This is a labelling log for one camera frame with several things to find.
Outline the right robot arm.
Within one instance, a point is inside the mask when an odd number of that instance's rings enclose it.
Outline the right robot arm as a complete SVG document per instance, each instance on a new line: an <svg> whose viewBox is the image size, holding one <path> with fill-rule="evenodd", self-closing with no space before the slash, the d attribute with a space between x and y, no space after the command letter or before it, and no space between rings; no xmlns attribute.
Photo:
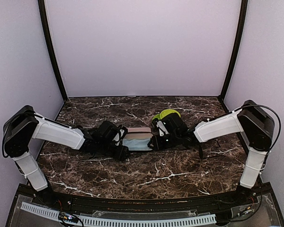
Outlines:
<svg viewBox="0 0 284 227"><path fill-rule="evenodd" d="M244 133L249 141L248 157L239 189L232 194L232 201L242 205L250 198L250 190L266 166L272 148L279 139L274 135L275 121L266 112L269 108L252 100L222 116L207 119L189 128L178 111L163 110L152 119L158 134L151 137L148 147L154 151L182 145L186 148L200 145L228 134Z"/></svg>

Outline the black sunglasses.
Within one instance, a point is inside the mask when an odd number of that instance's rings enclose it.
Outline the black sunglasses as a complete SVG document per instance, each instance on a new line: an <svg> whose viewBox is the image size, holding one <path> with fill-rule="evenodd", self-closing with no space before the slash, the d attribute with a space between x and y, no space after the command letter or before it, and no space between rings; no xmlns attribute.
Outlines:
<svg viewBox="0 0 284 227"><path fill-rule="evenodd" d="M208 141L198 144L198 155L200 159L214 158L214 157L224 157L225 152L220 151L221 148L219 142Z"/></svg>

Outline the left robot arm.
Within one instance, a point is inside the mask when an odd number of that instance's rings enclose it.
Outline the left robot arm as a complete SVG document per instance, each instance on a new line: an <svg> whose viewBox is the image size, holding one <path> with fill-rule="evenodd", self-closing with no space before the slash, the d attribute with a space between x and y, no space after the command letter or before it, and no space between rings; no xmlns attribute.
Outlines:
<svg viewBox="0 0 284 227"><path fill-rule="evenodd" d="M12 158L33 189L39 192L39 199L47 206L54 206L57 195L49 189L46 176L33 158L30 141L49 141L92 155L104 151L123 161L129 155L129 148L123 145L127 133L124 126L110 121L90 130L67 126L37 114L32 106L26 105L5 122L1 149L3 157Z"/></svg>

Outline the black glasses case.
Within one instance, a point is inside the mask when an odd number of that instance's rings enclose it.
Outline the black glasses case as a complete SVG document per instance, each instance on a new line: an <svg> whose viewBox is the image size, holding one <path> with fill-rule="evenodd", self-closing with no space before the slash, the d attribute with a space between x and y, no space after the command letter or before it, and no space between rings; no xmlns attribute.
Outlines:
<svg viewBox="0 0 284 227"><path fill-rule="evenodd" d="M148 146L152 137L153 134L149 132L128 133L122 144L128 147L129 151L152 151Z"/></svg>

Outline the pink glasses case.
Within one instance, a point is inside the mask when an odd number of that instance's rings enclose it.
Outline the pink glasses case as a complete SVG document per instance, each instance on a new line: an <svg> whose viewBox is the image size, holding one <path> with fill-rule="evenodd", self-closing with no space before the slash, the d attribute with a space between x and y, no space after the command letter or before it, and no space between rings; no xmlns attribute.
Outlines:
<svg viewBox="0 0 284 227"><path fill-rule="evenodd" d="M149 127L131 127L127 128L128 133L151 133L151 128Z"/></svg>

